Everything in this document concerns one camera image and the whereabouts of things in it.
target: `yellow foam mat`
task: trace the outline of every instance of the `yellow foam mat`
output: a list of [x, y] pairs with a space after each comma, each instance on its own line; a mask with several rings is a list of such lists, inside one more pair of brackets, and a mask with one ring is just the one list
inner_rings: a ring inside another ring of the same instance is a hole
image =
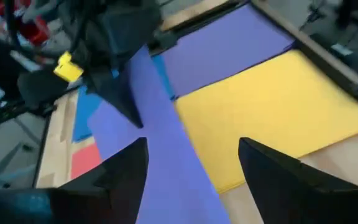
[[297, 50], [183, 96], [176, 107], [219, 193], [245, 181], [240, 137], [301, 157], [358, 133], [358, 102]]

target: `purple paper strip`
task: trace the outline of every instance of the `purple paper strip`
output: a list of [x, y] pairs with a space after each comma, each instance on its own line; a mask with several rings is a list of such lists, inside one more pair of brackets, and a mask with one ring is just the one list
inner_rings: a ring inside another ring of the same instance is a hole
[[183, 96], [281, 54], [292, 43], [248, 4], [182, 37], [162, 57], [175, 95]]
[[149, 171], [137, 223], [230, 223], [146, 48], [137, 52], [126, 71], [144, 128], [136, 129], [105, 102], [88, 124], [102, 159], [138, 137], [147, 138]]

